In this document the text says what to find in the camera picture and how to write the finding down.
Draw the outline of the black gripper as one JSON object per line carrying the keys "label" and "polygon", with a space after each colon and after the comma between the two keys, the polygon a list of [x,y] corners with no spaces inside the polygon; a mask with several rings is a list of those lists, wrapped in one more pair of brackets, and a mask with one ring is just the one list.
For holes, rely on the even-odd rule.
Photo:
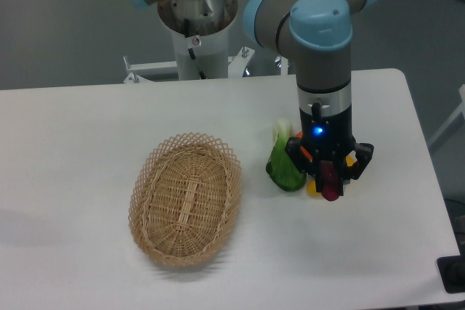
{"label": "black gripper", "polygon": [[[336,161],[336,188],[338,196],[343,196],[344,184],[350,180],[358,180],[370,163],[374,146],[353,141],[351,105],[341,113],[321,115],[317,120],[313,118],[310,106],[299,107],[299,113],[303,136],[301,139],[288,139],[285,146],[287,155],[299,172],[314,177],[316,190],[320,193],[323,188],[321,161]],[[312,162],[302,154],[301,146],[312,155]],[[355,162],[348,165],[347,156],[351,152],[355,153]]]}

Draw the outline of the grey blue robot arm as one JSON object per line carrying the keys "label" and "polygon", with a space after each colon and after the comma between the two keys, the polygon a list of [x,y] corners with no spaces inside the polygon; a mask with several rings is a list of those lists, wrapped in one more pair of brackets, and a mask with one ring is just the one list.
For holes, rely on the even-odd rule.
{"label": "grey blue robot arm", "polygon": [[[226,32],[238,14],[237,0],[131,1],[157,6],[174,35],[180,79],[227,75]],[[294,64],[302,134],[286,142],[286,153],[329,201],[359,179],[373,156],[373,145],[352,134],[351,16],[376,1],[249,0],[242,14],[253,42]]]}

